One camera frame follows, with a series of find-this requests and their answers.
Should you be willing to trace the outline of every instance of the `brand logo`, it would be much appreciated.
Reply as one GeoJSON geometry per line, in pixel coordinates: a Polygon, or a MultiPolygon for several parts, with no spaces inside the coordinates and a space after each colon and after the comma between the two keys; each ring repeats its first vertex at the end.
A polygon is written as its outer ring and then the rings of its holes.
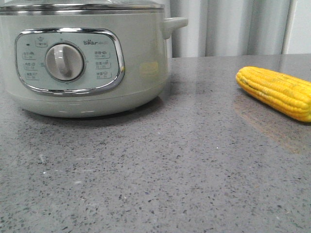
{"type": "Polygon", "coordinates": [[[92,41],[92,40],[84,40],[84,45],[102,45],[102,41],[92,41]]]}

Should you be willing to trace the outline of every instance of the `yellow corn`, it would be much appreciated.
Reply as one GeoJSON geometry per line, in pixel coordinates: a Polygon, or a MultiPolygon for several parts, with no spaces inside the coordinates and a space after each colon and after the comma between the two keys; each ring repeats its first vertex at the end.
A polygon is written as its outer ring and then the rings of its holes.
{"type": "Polygon", "coordinates": [[[311,83],[258,67],[243,67],[238,84],[251,96],[300,121],[311,122],[311,83]]]}

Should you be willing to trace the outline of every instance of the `appliance handle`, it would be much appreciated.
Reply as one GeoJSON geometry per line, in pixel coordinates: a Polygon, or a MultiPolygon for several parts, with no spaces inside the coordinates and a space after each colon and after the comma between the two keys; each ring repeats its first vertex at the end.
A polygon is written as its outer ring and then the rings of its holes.
{"type": "Polygon", "coordinates": [[[175,29],[187,26],[188,19],[184,17],[166,18],[164,19],[162,25],[163,38],[166,40],[171,37],[172,32],[175,29]]]}

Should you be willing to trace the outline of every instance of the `countertop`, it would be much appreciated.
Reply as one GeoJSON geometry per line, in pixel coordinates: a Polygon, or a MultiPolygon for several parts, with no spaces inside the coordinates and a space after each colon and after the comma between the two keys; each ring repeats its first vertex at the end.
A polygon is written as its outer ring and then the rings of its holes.
{"type": "Polygon", "coordinates": [[[311,124],[246,94],[248,65],[311,81],[311,54],[175,58],[150,103],[62,119],[1,80],[0,232],[311,232],[311,124]]]}

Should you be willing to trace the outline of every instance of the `control panel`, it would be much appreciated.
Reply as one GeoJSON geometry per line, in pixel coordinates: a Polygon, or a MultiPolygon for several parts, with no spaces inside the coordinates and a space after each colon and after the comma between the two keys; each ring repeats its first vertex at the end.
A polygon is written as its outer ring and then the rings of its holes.
{"type": "Polygon", "coordinates": [[[41,94],[106,91],[124,77],[120,42],[105,29],[25,30],[17,37],[15,50],[20,80],[41,94]]]}

